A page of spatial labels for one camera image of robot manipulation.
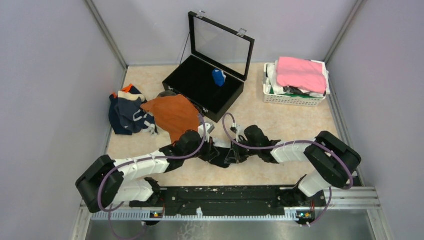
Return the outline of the black underwear white trim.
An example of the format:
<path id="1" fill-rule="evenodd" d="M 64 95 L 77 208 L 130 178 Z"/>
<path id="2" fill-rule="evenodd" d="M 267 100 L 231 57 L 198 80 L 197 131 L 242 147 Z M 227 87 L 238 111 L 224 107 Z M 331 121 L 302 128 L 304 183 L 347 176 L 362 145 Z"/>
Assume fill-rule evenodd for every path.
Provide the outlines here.
<path id="1" fill-rule="evenodd" d="M 211 165 L 226 169 L 230 166 L 229 155 L 232 144 L 218 138 L 210 137 L 208 143 L 208 162 Z"/>

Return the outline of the orange underwear cream waistband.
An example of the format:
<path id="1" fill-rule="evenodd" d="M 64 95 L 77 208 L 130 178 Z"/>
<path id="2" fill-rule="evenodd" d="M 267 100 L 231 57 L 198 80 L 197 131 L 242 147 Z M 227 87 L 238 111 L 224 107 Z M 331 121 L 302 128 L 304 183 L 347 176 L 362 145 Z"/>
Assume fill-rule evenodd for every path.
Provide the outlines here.
<path id="1" fill-rule="evenodd" d="M 175 143 L 189 130 L 197 131 L 199 111 L 183 95 L 157 97 L 143 103 L 141 109 L 151 113 L 158 127 L 169 133 Z"/>

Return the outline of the olive grey underwear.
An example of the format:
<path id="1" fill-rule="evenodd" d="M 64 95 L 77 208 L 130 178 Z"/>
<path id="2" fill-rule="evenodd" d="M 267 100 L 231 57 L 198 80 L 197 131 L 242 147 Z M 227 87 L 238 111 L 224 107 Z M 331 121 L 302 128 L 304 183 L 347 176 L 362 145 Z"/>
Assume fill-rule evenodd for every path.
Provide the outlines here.
<path id="1" fill-rule="evenodd" d="M 163 98 L 163 97 L 174 97 L 174 96 L 176 96 L 177 94 L 175 93 L 175 92 L 173 92 L 172 90 L 166 90 L 166 91 L 163 91 L 163 92 L 161 92 L 161 93 L 159 93 L 158 94 L 158 98 Z"/>

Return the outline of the black display case glass lid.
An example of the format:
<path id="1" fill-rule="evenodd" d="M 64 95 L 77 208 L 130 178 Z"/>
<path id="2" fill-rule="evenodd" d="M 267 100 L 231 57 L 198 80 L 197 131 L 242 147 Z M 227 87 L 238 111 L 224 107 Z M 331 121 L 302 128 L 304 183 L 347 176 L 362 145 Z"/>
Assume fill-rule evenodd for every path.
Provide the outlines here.
<path id="1" fill-rule="evenodd" d="M 219 122 L 244 91 L 255 39 L 246 30 L 231 29 L 204 16 L 188 13 L 190 55 L 162 82 L 165 90 L 181 94 L 204 115 Z M 215 84 L 212 71 L 226 75 L 225 84 Z"/>

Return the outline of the royal blue underwear white trim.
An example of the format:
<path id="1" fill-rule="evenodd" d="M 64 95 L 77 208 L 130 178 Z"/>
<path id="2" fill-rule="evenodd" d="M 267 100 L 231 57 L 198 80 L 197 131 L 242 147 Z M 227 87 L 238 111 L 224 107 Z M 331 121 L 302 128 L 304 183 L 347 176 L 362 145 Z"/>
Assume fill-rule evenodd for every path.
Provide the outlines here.
<path id="1" fill-rule="evenodd" d="M 225 84 L 225 82 L 226 82 L 227 76 L 225 75 L 224 71 L 222 71 L 222 70 L 220 70 L 218 68 L 215 68 L 212 71 L 212 78 L 214 80 L 214 83 L 217 86 L 222 87 Z"/>

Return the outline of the dark blue underwear cream waistband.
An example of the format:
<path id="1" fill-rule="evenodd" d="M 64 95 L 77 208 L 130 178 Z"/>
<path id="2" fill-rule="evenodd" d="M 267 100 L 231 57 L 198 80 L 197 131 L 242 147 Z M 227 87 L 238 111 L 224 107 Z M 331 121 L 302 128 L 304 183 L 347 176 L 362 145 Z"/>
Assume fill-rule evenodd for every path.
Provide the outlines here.
<path id="1" fill-rule="evenodd" d="M 132 134 L 149 133 L 157 134 L 154 116 L 144 111 L 141 105 L 147 103 L 143 94 L 133 94 L 119 91 L 115 111 L 118 114 L 121 126 Z"/>

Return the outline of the navy underwear orange waistband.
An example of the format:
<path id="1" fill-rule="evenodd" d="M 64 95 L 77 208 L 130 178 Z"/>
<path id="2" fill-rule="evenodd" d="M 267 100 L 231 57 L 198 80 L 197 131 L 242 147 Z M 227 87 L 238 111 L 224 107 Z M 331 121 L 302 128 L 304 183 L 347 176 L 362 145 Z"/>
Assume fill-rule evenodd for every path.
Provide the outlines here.
<path id="1" fill-rule="evenodd" d="M 109 96 L 109 100 L 108 117 L 114 133 L 116 135 L 133 135 L 136 130 L 134 114 L 139 110 L 136 101 L 119 98 L 115 92 Z"/>

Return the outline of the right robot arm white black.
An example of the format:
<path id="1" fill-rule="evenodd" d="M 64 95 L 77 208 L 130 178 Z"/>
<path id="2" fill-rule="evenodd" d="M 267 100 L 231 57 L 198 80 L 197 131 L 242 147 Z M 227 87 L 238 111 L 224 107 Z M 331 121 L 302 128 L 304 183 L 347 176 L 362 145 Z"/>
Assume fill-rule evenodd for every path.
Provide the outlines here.
<path id="1" fill-rule="evenodd" d="M 353 173 L 362 162 L 361 156 L 328 131 L 321 131 L 313 140 L 281 142 L 270 140 L 257 125 L 241 128 L 234 123 L 232 142 L 236 163 L 258 156 L 266 163 L 310 162 L 315 170 L 297 183 L 293 200 L 307 206 L 314 195 L 331 187 L 342 189 L 353 185 Z"/>

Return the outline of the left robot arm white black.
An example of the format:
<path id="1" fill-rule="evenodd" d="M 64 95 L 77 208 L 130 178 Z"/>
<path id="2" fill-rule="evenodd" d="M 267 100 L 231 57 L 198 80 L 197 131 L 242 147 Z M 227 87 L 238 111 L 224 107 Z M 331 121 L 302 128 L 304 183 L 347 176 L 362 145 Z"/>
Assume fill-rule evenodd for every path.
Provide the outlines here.
<path id="1" fill-rule="evenodd" d="M 198 158 L 211 142 L 213 123 L 188 130 L 178 141 L 147 155 L 112 159 L 99 157 L 75 182 L 82 200 L 91 213 L 117 209 L 125 202 L 144 202 L 154 207 L 160 202 L 159 184 L 150 178 L 183 166 L 188 159 Z"/>

